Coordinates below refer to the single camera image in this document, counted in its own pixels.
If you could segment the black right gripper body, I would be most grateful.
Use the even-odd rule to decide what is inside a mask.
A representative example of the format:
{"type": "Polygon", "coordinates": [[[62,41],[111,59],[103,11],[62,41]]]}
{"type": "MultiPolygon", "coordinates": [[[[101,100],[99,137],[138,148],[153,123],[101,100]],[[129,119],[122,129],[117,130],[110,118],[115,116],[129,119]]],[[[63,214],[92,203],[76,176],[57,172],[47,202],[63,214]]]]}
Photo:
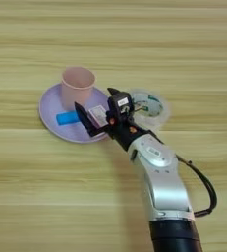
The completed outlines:
{"type": "Polygon", "coordinates": [[[105,132],[115,140],[125,151],[128,150],[131,143],[148,133],[147,130],[137,126],[133,120],[125,119],[123,122],[106,113],[106,121],[108,122],[105,132]]]}

